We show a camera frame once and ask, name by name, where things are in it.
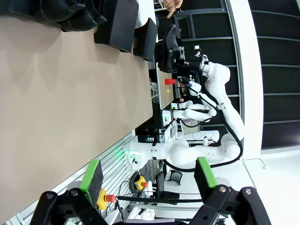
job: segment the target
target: black wall panel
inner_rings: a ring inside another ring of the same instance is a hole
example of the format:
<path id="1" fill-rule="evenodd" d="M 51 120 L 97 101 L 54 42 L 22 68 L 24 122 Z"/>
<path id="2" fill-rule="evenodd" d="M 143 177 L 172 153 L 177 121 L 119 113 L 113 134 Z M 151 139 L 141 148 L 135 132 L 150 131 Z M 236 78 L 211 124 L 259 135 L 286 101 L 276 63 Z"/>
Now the black wall panel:
<path id="1" fill-rule="evenodd" d="M 296 0 L 249 0 L 252 10 L 299 15 Z"/>
<path id="2" fill-rule="evenodd" d="M 300 42 L 258 39 L 262 64 L 300 65 Z"/>
<path id="3" fill-rule="evenodd" d="M 284 15 L 252 13 L 256 34 L 300 40 L 300 19 Z"/>
<path id="4" fill-rule="evenodd" d="M 225 84 L 227 95 L 239 94 L 239 75 L 237 67 L 230 67 L 230 80 Z"/>
<path id="5" fill-rule="evenodd" d="M 170 18 L 160 18 L 159 19 L 159 27 L 158 27 L 158 39 L 163 39 L 166 32 L 169 30 L 170 26 L 174 24 L 174 19 Z"/>
<path id="6" fill-rule="evenodd" d="M 201 9 L 201 8 L 221 8 L 220 0 L 184 0 L 182 10 Z"/>
<path id="7" fill-rule="evenodd" d="M 262 148 L 300 145 L 300 122 L 265 124 L 262 132 Z"/>
<path id="8" fill-rule="evenodd" d="M 190 23 L 191 22 L 189 16 L 185 16 L 183 18 L 178 19 L 181 39 L 187 39 L 193 37 Z"/>
<path id="9" fill-rule="evenodd" d="M 206 54 L 211 62 L 223 65 L 236 65 L 235 49 L 232 39 L 184 42 L 182 46 L 184 46 L 187 60 L 195 55 L 195 45 L 200 46 L 202 53 Z"/>
<path id="10" fill-rule="evenodd" d="M 196 38 L 232 37 L 227 13 L 192 15 Z"/>
<path id="11" fill-rule="evenodd" d="M 300 93 L 300 68 L 262 67 L 264 93 Z"/>
<path id="12" fill-rule="evenodd" d="M 264 96 L 263 117 L 264 122 L 300 120 L 300 95 Z"/>

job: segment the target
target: wooden table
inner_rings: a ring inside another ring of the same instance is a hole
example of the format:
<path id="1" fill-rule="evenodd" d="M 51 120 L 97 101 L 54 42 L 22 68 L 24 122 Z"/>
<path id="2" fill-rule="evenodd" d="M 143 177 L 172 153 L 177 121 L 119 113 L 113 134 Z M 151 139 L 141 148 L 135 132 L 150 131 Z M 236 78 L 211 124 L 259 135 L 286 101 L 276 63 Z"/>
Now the wooden table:
<path id="1" fill-rule="evenodd" d="M 158 63 L 156 64 L 156 73 L 159 92 L 159 106 L 160 109 L 163 110 L 174 100 L 173 86 L 165 85 L 165 79 L 172 79 L 172 74 L 160 71 Z"/>
<path id="2" fill-rule="evenodd" d="M 152 116 L 147 63 L 93 34 L 0 18 L 0 224 Z"/>

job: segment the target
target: green gripper pad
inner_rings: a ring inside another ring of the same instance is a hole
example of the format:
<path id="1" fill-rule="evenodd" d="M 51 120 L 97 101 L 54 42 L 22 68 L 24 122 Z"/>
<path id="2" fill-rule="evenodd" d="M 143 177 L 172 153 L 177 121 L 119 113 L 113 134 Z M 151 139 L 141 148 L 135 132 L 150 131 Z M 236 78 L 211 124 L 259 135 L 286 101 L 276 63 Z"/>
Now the green gripper pad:
<path id="1" fill-rule="evenodd" d="M 205 202 L 212 190 L 218 185 L 211 167 L 205 157 L 198 157 L 196 160 L 194 178 L 203 202 Z"/>
<path id="2" fill-rule="evenodd" d="M 86 194 L 89 202 L 96 207 L 100 190 L 102 188 L 103 174 L 101 162 L 98 159 L 92 159 L 86 170 L 80 189 Z"/>

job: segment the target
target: screw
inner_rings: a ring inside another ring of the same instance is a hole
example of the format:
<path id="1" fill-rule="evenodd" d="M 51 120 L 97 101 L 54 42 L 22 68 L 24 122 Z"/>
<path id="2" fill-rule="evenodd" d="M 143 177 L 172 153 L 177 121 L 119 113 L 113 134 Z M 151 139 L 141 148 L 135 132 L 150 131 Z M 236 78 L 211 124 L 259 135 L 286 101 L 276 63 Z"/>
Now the screw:
<path id="1" fill-rule="evenodd" d="M 48 194 L 47 194 L 47 199 L 52 199 L 52 198 L 53 198 L 53 194 L 48 193 Z"/>
<path id="2" fill-rule="evenodd" d="M 71 191 L 71 195 L 72 195 L 72 196 L 77 196 L 77 195 L 78 195 L 78 192 L 75 191 L 75 190 L 72 190 L 72 191 Z"/>
<path id="3" fill-rule="evenodd" d="M 219 188 L 219 191 L 220 191 L 220 192 L 225 192 L 225 191 L 226 191 L 226 188 L 222 186 L 222 187 Z"/>
<path id="4" fill-rule="evenodd" d="M 247 195 L 252 193 L 252 191 L 250 189 L 246 189 L 245 192 L 246 192 Z"/>

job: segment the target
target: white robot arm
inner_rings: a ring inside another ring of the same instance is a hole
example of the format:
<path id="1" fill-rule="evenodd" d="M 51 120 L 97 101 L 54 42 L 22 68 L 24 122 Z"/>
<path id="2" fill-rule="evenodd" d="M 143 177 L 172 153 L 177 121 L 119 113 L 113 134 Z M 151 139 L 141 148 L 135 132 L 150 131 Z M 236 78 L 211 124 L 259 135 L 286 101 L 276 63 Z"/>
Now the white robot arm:
<path id="1" fill-rule="evenodd" d="M 239 140 L 244 137 L 244 124 L 231 104 L 225 91 L 225 84 L 230 79 L 230 70 L 221 64 L 208 62 L 207 57 L 204 55 L 199 70 L 202 75 L 207 77 L 205 87 L 207 91 L 216 99 L 217 104 L 209 99 L 206 95 L 200 92 L 201 85 L 193 81 L 189 82 L 192 95 L 201 96 L 213 106 L 223 111 L 224 117 L 228 125 L 234 131 Z M 213 108 L 211 105 L 206 104 L 206 107 Z M 195 117 L 198 113 L 190 109 L 189 118 Z M 181 167 L 194 162 L 197 157 L 206 157 L 210 164 L 222 163 L 231 161 L 238 157 L 240 148 L 234 137 L 228 133 L 221 139 L 221 146 L 194 146 L 189 147 L 188 142 L 185 140 L 176 140 L 168 143 L 138 143 L 132 142 L 129 146 L 129 161 L 132 163 L 134 170 L 141 169 L 149 159 L 166 159 L 174 166 Z"/>

